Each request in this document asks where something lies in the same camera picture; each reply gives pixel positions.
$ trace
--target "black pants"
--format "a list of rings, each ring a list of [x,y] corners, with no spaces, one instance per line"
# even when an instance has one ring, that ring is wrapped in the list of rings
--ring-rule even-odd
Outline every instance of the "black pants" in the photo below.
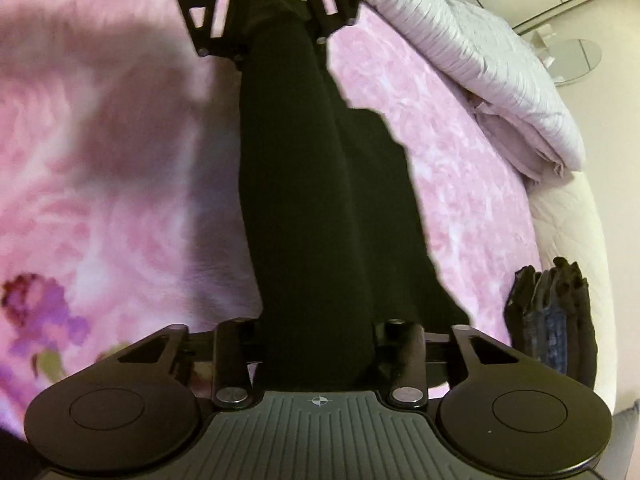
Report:
[[[468,323],[428,258],[404,149],[349,108],[293,15],[242,67],[240,199],[264,304],[262,371],[292,389],[344,389],[373,361],[372,324]]]

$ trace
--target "metal rivet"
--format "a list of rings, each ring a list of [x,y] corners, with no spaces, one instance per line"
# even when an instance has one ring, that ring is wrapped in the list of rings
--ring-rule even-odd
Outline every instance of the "metal rivet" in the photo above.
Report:
[[[218,400],[226,402],[227,404],[238,404],[243,400],[246,400],[248,396],[249,395],[244,388],[236,388],[235,386],[222,388],[216,394]]]
[[[413,404],[414,402],[418,402],[424,397],[424,393],[422,393],[418,388],[412,388],[411,386],[404,386],[402,388],[396,388],[393,390],[391,396],[397,402],[402,402],[404,404]]]

